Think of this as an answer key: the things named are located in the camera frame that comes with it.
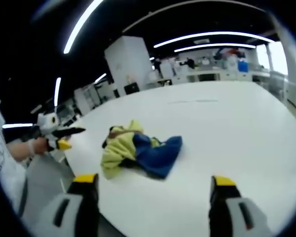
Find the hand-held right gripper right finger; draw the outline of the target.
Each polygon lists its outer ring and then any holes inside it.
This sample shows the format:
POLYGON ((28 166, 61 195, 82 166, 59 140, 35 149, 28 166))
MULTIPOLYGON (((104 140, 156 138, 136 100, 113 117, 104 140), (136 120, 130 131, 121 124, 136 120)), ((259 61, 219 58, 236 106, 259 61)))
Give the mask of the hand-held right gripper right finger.
POLYGON ((211 177, 209 236, 271 237, 266 215, 230 178, 211 177))

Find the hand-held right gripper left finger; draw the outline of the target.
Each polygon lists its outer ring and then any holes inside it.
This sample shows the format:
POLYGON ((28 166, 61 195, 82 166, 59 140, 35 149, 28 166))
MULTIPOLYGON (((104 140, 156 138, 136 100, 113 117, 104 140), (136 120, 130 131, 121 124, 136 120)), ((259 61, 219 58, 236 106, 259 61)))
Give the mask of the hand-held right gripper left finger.
POLYGON ((36 237, 96 237, 99 226, 99 176, 79 175, 67 192, 57 195, 42 210, 36 237))

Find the person's left hand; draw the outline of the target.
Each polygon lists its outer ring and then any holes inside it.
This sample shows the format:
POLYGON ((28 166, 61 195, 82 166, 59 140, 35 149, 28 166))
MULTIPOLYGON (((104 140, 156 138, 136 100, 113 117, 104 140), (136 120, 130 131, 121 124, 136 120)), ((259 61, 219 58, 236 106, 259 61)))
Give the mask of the person's left hand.
POLYGON ((48 151, 47 139, 38 137, 37 139, 31 139, 28 142, 29 152, 31 155, 40 155, 48 151))

